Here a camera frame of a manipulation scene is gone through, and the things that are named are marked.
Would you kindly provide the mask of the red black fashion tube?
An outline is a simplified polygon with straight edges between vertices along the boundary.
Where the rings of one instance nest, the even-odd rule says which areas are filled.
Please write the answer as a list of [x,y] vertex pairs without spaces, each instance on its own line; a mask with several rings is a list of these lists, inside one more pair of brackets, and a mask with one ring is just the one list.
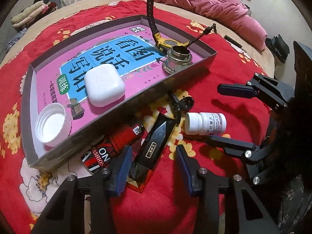
[[138,121],[113,128],[99,142],[91,146],[81,162],[91,173],[100,168],[107,168],[113,158],[118,157],[126,145],[132,145],[144,133],[144,126]]

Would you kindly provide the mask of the glass jar gold rim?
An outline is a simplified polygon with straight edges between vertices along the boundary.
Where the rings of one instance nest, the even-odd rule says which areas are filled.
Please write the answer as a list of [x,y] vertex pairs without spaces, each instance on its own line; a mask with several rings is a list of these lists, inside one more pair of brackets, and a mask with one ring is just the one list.
[[166,60],[162,64],[163,70],[173,74],[192,64],[192,54],[187,47],[175,45],[167,51]]

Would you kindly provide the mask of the white medicine bottle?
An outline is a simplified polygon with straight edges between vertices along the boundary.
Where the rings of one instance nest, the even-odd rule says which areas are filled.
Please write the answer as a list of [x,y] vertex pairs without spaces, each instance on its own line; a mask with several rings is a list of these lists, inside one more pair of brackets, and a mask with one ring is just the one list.
[[219,135],[225,132],[226,117],[222,113],[186,113],[184,131],[187,135]]

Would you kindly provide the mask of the black cloth bundle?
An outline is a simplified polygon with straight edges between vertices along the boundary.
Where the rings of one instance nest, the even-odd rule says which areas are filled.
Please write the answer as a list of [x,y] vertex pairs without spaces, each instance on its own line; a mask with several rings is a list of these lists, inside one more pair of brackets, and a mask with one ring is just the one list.
[[280,34],[274,36],[273,38],[267,37],[265,40],[265,45],[282,64],[285,64],[287,57],[290,54],[290,49]]

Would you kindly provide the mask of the grey cardboard box tray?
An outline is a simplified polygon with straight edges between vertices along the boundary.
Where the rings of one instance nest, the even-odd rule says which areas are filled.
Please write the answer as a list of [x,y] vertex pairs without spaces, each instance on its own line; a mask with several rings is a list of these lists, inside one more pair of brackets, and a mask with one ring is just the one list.
[[30,63],[22,91],[21,135],[28,166],[50,171],[190,79],[217,52],[201,40],[190,62],[164,70],[148,18],[129,16],[87,28]]

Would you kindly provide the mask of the white earbuds case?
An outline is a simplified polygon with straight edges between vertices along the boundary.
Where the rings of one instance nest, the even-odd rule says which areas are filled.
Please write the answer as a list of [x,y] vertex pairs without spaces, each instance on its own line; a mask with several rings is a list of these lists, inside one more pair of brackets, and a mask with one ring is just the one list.
[[112,64],[94,67],[84,76],[90,103],[98,108],[110,105],[125,95],[125,83]]

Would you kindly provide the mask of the white plastic bottle cap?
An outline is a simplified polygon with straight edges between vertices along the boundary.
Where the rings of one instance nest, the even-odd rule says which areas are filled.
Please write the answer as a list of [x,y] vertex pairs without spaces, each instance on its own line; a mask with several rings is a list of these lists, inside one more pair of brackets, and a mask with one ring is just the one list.
[[71,132],[72,115],[60,103],[51,103],[39,113],[35,123],[37,139],[48,147],[55,147]]

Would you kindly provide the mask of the small brown folded paper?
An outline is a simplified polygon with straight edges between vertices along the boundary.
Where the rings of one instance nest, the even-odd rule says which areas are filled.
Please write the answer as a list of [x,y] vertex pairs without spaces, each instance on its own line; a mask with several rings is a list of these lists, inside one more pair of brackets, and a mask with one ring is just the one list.
[[80,103],[78,103],[77,98],[69,99],[69,104],[67,104],[67,108],[70,108],[73,120],[81,119],[85,112]]

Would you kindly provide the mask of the red floral blanket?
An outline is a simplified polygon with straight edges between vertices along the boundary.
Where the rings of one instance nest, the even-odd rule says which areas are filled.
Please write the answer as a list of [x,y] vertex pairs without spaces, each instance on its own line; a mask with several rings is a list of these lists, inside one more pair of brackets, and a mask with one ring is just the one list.
[[257,98],[222,84],[271,76],[273,56],[235,50],[223,26],[153,7],[162,37],[184,43],[181,66],[155,46],[146,1],[119,1],[49,23],[1,67],[1,213],[15,233],[192,233],[190,195],[176,148],[209,173],[247,177],[239,159],[203,138],[256,145],[269,124]]

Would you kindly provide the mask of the stack of folded clothes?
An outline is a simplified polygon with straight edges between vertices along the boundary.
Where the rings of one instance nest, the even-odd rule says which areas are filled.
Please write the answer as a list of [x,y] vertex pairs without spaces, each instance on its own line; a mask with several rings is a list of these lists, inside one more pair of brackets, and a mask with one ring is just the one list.
[[11,18],[12,26],[17,32],[20,32],[63,7],[65,7],[65,3],[62,0],[34,0],[33,5]]

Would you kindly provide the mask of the yellow black wrist watch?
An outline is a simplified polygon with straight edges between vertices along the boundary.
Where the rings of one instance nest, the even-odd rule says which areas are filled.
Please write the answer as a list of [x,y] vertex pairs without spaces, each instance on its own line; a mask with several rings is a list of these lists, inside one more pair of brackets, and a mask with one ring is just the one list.
[[215,34],[217,34],[216,24],[213,23],[210,27],[205,28],[203,33],[199,35],[197,38],[195,38],[192,41],[188,41],[186,43],[181,43],[173,39],[166,39],[161,36],[154,20],[153,15],[153,8],[154,8],[154,0],[147,0],[146,4],[146,15],[148,18],[148,23],[150,30],[152,32],[153,39],[155,41],[155,46],[161,51],[166,53],[168,50],[170,50],[174,46],[181,46],[188,48],[190,45],[201,39],[203,36],[210,34],[211,31],[213,31]]

